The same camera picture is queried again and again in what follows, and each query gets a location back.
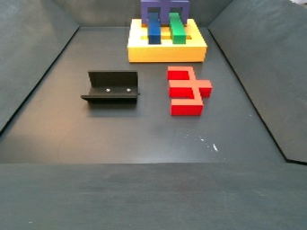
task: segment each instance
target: purple block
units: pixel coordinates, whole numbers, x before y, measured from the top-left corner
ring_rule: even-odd
[[[188,0],[140,0],[141,23],[148,24],[148,8],[158,8],[158,21],[161,25],[169,25],[169,12],[172,8],[181,8],[181,21],[186,24],[189,1]]]

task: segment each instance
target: gray floor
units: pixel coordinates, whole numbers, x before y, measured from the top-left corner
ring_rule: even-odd
[[[302,230],[290,164],[1,164],[2,229]]]
[[[198,64],[129,64],[125,28],[81,28],[0,138],[0,163],[284,163],[226,60],[201,30]],[[169,114],[166,66],[213,84],[200,117]],[[136,70],[136,106],[87,106],[89,70]]]

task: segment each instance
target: white speck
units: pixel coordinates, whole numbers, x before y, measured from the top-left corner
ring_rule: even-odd
[[[214,148],[214,150],[216,150],[216,152],[217,152],[217,148],[216,148],[216,145],[213,144],[213,148]]]

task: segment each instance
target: gray wall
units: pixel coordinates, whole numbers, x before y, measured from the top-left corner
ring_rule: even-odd
[[[129,26],[140,18],[140,0],[53,0],[81,26]],[[232,0],[190,0],[190,18],[208,26]]]
[[[47,0],[1,0],[0,21],[1,131],[77,30],[77,24]]]
[[[208,28],[285,157],[307,162],[307,10],[233,0]]]

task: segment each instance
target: blue block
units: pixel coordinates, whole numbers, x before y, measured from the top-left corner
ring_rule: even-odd
[[[148,13],[148,44],[160,44],[158,13]]]

